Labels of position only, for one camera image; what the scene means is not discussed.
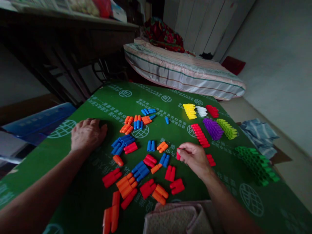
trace green tablecloth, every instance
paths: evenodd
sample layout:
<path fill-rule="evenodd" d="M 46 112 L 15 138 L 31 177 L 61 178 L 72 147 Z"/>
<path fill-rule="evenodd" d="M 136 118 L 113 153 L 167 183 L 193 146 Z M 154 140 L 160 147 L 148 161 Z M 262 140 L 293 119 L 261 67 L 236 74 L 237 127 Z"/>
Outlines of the green tablecloth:
<path fill-rule="evenodd" d="M 187 118 L 182 107 L 184 103 L 217 107 L 219 117 L 236 128 L 239 136 L 231 141 L 225 136 L 220 141 L 212 141 L 202 123 L 203 118 Z M 154 178 L 156 183 L 169 192 L 167 202 L 209 199 L 204 184 L 188 166 L 175 159 L 176 148 L 181 143 L 198 143 L 190 127 L 191 124 L 198 123 L 211 144 L 205 151 L 212 154 L 217 175 L 266 232 L 311 232 L 311 214 L 283 181 L 270 183 L 266 187 L 255 184 L 252 175 L 234 152 L 236 146 L 254 146 L 213 97 L 126 82 L 114 82 L 99 89 L 29 154 L 15 168 L 14 173 L 3 178 L 0 182 L 0 208 L 67 155 L 70 150 L 70 131 L 76 123 L 86 118 L 100 118 L 108 124 L 108 135 L 103 145 L 90 156 L 77 174 L 45 234 L 55 233 L 57 230 L 63 231 L 60 233 L 101 233 L 104 209 L 111 206 L 112 193 L 117 190 L 115 184 L 105 189 L 102 182 L 102 177 L 117 167 L 112 159 L 111 144 L 122 136 L 119 130 L 125 117 L 141 114 L 143 108 L 157 109 L 157 117 L 143 131 L 132 133 L 137 138 L 139 149 L 128 155 L 121 155 L 124 162 L 121 171 L 124 175 L 146 156 L 148 140 L 155 140 L 156 144 L 165 140 L 169 145 L 166 153 L 172 156 L 169 164 L 176 167 L 176 178 L 183 179 L 186 189 L 175 196 L 170 194 L 170 182 L 164 179 L 166 168 L 161 168 L 154 175 L 150 173 L 140 185 Z M 165 122 L 165 116 L 170 119 L 169 125 Z M 162 156 L 157 151 L 151 154 L 157 160 Z M 129 207 L 125 211 L 121 209 L 116 233 L 126 233 L 130 227 L 141 233 L 144 215 L 152 211 L 155 204 L 156 201 L 151 196 L 144 200 L 141 193 L 137 193 Z"/>

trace bed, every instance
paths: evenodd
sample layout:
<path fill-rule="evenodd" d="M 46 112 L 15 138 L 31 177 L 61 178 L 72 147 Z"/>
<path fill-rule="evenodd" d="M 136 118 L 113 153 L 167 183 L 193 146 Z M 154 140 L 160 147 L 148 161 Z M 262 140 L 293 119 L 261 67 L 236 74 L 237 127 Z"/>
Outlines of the bed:
<path fill-rule="evenodd" d="M 165 87 L 219 100 L 241 97 L 246 90 L 236 75 L 200 56 L 168 51 L 143 39 L 124 45 L 124 53 L 138 74 Z"/>

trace floor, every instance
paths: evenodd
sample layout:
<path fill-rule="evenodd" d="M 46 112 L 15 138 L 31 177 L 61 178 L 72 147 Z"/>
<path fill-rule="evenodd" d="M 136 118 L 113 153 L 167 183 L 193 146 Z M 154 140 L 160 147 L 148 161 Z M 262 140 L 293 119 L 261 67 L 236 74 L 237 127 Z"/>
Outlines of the floor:
<path fill-rule="evenodd" d="M 297 195 L 300 201 L 312 213 L 312 162 L 285 134 L 269 122 L 261 113 L 254 109 L 243 97 L 220 102 L 235 122 L 259 118 L 267 122 L 279 135 L 274 144 L 286 153 L 293 161 L 276 164 L 277 170 L 285 179 L 287 185 Z"/>

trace purple plastic block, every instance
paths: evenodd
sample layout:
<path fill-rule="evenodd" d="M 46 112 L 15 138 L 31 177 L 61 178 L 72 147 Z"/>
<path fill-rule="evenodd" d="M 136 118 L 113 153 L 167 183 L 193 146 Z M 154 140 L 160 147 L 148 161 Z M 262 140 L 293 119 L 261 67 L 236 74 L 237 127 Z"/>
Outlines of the purple plastic block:
<path fill-rule="evenodd" d="M 220 140 L 224 131 L 219 124 L 211 119 L 204 119 L 202 122 L 205 124 L 205 128 L 210 134 L 212 140 Z"/>

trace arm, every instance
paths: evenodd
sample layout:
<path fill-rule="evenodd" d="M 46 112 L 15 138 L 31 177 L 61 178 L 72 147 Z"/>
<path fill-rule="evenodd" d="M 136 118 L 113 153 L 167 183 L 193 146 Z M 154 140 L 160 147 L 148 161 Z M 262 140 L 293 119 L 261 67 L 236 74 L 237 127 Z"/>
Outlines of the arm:
<path fill-rule="evenodd" d="M 0 233 L 43 233 L 80 167 L 103 142 L 107 125 L 98 124 L 86 119 L 73 128 L 69 154 L 0 211 Z"/>
<path fill-rule="evenodd" d="M 183 143 L 177 149 L 184 161 L 206 185 L 226 233 L 262 233 L 247 211 L 227 190 L 211 169 L 203 147 Z"/>

